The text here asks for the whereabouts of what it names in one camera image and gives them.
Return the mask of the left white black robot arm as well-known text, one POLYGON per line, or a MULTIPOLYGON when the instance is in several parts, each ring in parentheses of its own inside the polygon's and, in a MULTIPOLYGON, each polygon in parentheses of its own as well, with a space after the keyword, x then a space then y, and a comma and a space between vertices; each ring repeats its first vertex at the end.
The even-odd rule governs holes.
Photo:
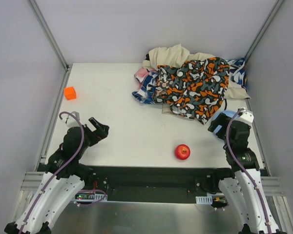
POLYGON ((77 126, 67 130, 63 142, 49 157, 37 191, 22 215, 6 225, 7 234, 49 234, 76 194, 97 191, 93 169, 79 160, 89 147, 107 138, 109 126, 91 117, 92 131, 73 113, 61 112, 59 117, 64 115, 72 117, 77 126))

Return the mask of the pink cloth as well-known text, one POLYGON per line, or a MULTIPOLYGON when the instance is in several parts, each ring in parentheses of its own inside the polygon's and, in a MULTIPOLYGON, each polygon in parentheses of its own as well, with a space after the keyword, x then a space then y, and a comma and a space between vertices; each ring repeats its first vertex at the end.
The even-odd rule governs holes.
POLYGON ((135 74, 134 78, 141 84, 148 75, 157 73, 154 69, 140 68, 135 74))

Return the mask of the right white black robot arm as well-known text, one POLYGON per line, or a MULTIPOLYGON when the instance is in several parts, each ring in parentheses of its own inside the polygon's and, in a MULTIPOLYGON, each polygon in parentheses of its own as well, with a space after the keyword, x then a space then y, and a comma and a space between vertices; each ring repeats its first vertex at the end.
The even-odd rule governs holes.
POLYGON ((218 187, 234 211, 242 234, 280 234, 262 186, 255 153, 248 147, 254 116, 244 108, 221 111, 208 131, 224 142, 226 159, 233 174, 219 180, 218 187))

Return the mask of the beige cloth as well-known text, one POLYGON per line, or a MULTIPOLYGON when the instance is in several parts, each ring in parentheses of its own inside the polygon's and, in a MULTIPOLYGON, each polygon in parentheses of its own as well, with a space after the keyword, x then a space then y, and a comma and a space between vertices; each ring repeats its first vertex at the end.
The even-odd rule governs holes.
MULTIPOLYGON (((159 65, 169 65, 180 68, 185 61, 205 60, 214 55, 205 53, 192 54, 181 44, 172 47, 157 47, 148 52, 142 62, 142 67, 157 70, 159 65)), ((249 99, 247 94, 247 77, 245 59, 228 59, 230 66, 229 86, 225 93, 225 99, 249 99)))

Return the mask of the orange grey patterned cloth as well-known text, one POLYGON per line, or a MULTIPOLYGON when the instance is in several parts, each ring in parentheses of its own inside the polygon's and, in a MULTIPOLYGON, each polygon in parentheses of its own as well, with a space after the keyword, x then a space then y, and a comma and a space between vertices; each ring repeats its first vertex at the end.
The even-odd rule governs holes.
POLYGON ((221 107, 229 75, 230 66, 220 57, 185 61, 180 68, 159 65, 154 102, 204 125, 221 107))

